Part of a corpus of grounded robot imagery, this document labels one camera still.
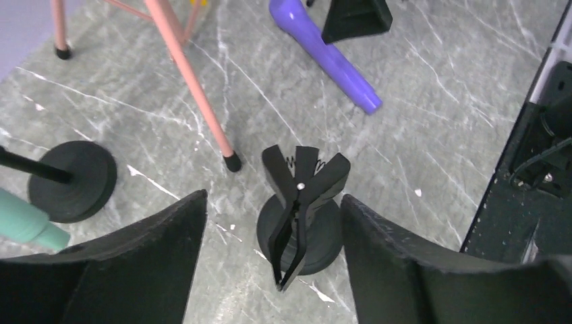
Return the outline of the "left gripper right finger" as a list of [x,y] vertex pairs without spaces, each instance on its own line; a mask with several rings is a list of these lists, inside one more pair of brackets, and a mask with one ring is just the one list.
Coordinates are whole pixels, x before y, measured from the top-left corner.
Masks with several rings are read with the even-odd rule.
[[571,257],[525,264],[435,244],[350,194],[341,201],[359,323],[570,323]]

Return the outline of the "mint green toy microphone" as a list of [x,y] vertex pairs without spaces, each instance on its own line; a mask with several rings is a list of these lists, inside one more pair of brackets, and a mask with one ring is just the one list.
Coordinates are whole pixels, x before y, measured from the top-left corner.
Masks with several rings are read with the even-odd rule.
[[1,189],[1,236],[51,250],[67,247],[70,234],[51,223],[44,211]]

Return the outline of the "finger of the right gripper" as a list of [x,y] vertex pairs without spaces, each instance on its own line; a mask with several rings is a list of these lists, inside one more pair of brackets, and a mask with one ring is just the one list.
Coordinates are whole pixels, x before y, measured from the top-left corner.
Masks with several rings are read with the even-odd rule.
[[322,29],[326,44],[384,34],[393,16],[385,0],[332,0]]

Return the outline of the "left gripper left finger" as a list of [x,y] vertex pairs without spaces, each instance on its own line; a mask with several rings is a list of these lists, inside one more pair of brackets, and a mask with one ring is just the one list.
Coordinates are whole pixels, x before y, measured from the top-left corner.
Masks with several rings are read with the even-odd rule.
[[182,323],[206,190],[57,254],[1,261],[2,323]]

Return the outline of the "black round-base mic stand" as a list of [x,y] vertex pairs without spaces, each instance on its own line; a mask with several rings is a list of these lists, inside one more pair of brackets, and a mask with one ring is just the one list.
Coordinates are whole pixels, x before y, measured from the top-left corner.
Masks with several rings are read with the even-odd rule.
[[343,242],[335,197],[351,163],[341,153],[323,161],[311,146],[297,146],[286,157],[274,145],[263,150],[262,164],[274,194],[259,213],[256,235],[275,286],[284,292],[297,276],[318,273],[338,257]]
[[94,216],[109,201],[118,178],[112,154],[85,140],[64,142],[38,161],[1,147],[1,165],[30,174],[31,205],[55,223],[77,223]]

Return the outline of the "purple toy microphone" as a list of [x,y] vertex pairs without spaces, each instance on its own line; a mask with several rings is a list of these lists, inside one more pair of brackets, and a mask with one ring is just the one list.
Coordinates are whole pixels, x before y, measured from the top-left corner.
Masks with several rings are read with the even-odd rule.
[[333,44],[325,44],[321,31],[299,0],[271,0],[268,5],[275,24],[292,36],[344,94],[368,115],[382,106],[370,83]]

